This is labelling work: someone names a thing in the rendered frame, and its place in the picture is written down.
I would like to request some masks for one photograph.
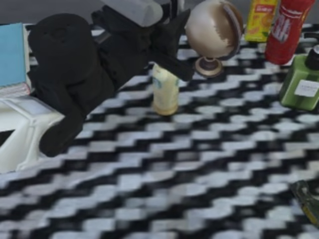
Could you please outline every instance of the small globe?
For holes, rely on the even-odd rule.
[[[206,0],[191,12],[185,27],[189,45],[199,55],[198,73],[212,77],[222,71],[220,60],[233,57],[244,31],[243,17],[226,0]]]

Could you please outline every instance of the table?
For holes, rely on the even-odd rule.
[[[1,175],[0,239],[319,238],[289,189],[318,189],[319,115],[280,106],[289,65],[266,62],[264,47],[242,41],[225,77],[181,82],[171,117],[150,107],[150,64],[65,154]],[[196,59],[185,36],[178,56]]]

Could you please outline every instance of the green bottle with black cap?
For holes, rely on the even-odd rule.
[[[319,33],[305,33],[304,38],[316,38]],[[279,93],[280,103],[289,108],[312,111],[319,100],[319,45],[308,55],[294,58]]]

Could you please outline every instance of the white square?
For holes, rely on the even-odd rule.
[[[314,97],[319,89],[319,82],[300,80],[296,90],[295,95]]]

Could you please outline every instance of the checkered tablecloth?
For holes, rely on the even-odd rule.
[[[289,184],[317,192],[319,115],[278,103],[289,64],[264,48],[242,41],[225,75],[181,82],[170,117],[151,108],[150,64],[65,154],[0,176],[0,239],[318,239]],[[185,36],[178,57],[197,58]]]

